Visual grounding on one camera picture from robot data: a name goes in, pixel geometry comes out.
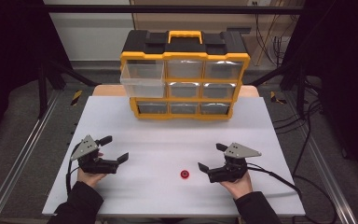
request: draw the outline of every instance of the red object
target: red object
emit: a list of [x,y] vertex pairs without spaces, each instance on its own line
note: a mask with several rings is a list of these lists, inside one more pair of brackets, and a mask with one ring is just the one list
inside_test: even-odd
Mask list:
[[183,179],[187,179],[187,178],[190,176],[190,173],[189,173],[187,170],[183,170],[183,171],[180,173],[180,176],[181,176]]

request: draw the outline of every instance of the carrying handle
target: carrying handle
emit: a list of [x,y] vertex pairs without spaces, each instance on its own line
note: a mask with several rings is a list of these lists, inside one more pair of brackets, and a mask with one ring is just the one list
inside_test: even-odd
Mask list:
[[197,37],[200,44],[202,44],[201,31],[170,31],[170,34],[168,35],[168,43],[171,43],[172,37]]

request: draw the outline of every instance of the transparent drawer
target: transparent drawer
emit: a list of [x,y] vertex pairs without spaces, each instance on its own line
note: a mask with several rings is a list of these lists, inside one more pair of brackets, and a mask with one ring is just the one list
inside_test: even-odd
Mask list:
[[205,78],[238,79],[243,62],[208,61],[205,63]]
[[202,61],[169,60],[167,61],[170,78],[201,78]]
[[130,97],[162,98],[165,93],[164,62],[127,61],[121,72],[120,83]]
[[202,98],[232,99],[235,83],[204,83]]
[[196,114],[199,103],[174,102],[170,103],[172,114]]
[[137,102],[138,110],[140,114],[166,114],[167,103],[166,102]]
[[228,109],[228,103],[201,103],[200,105],[200,113],[204,115],[226,115]]
[[198,82],[171,82],[168,84],[169,97],[199,97],[200,84]]

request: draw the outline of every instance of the gray floor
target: gray floor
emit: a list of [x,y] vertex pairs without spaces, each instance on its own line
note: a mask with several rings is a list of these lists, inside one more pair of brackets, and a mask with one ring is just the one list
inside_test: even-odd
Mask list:
[[[102,69],[98,72],[91,72],[91,70],[84,69],[79,72],[94,81],[102,83],[117,82],[118,76],[113,76],[111,72],[107,73],[107,70]],[[254,74],[259,75],[260,73],[263,73],[263,71],[254,71]],[[249,72],[247,78],[251,80],[255,76],[252,75],[252,72]],[[63,156],[68,147],[67,144],[72,139],[71,133],[76,129],[76,123],[81,116],[87,97],[92,94],[93,90],[93,88],[78,83],[71,78],[65,77],[65,79],[68,82],[67,87],[60,92],[57,105],[38,139],[33,153],[26,162],[17,184],[9,195],[6,205],[3,207],[0,214],[1,220],[4,218],[47,219],[41,215],[47,199],[47,192],[51,188],[62,164]],[[285,99],[286,94],[279,91],[274,81],[272,80],[258,88],[260,95],[265,98],[268,112],[273,121],[286,119],[294,114],[289,104],[271,102],[271,90],[275,91],[278,99],[287,100]],[[76,105],[71,105],[72,98],[78,90],[83,91],[79,101]],[[4,183],[12,164],[20,154],[36,123],[39,107],[37,94],[36,82],[22,86],[10,94],[9,108],[0,124],[0,186]],[[312,102],[316,97],[308,93],[306,99]],[[278,127],[285,123],[287,121],[274,123],[274,126]],[[311,117],[311,129],[312,136],[331,168],[358,223],[358,164],[356,161],[342,158],[340,145],[323,114],[316,113]],[[287,164],[293,170],[304,138],[300,129],[295,129],[289,133],[281,133],[284,131],[277,131],[277,133],[280,133],[278,138]],[[302,158],[297,173],[312,180],[318,186],[324,187],[324,183],[308,150],[306,150]],[[306,182],[299,179],[295,179],[295,181],[303,192],[303,204],[308,216],[322,223],[328,223],[333,217],[333,210],[329,201]],[[285,223],[290,223],[289,218],[283,218],[282,220]],[[298,217],[296,220],[297,223],[310,223],[303,217]]]

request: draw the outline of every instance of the aluminum rail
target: aluminum rail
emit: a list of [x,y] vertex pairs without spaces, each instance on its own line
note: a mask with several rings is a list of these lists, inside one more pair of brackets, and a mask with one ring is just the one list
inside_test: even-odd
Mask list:
[[267,14],[304,15],[323,12],[303,7],[227,7],[227,6],[123,6],[123,5],[24,5],[19,9],[50,13],[190,13],[190,14]]
[[48,103],[49,107],[47,112],[45,113],[45,116],[36,122],[34,129],[28,136],[28,139],[22,147],[19,156],[17,157],[4,183],[2,184],[0,188],[0,214],[7,202],[8,197],[10,196],[10,193],[12,192],[14,186],[20,178],[21,172],[25,167],[25,164],[27,163],[28,159],[30,158],[32,151],[34,150],[34,146],[36,145],[41,133],[43,132],[60,95],[60,91],[54,91],[52,93]]
[[[287,96],[289,105],[292,110],[296,113],[296,104],[295,104],[295,96],[290,91],[285,91],[284,94]],[[300,127],[301,134],[304,139],[307,136],[309,127],[307,124],[304,124]],[[321,176],[322,181],[324,182],[324,186],[329,194],[331,200],[337,209],[337,214],[343,224],[356,224],[356,218],[348,205],[347,200],[345,199],[344,194],[339,187],[338,182],[334,178],[333,172],[328,166],[327,162],[324,159],[321,151],[318,148],[318,145],[315,142],[315,139],[312,137],[312,133],[310,133],[310,138],[308,142],[308,147],[310,151],[310,155],[315,163],[316,169],[318,170],[319,175]]]

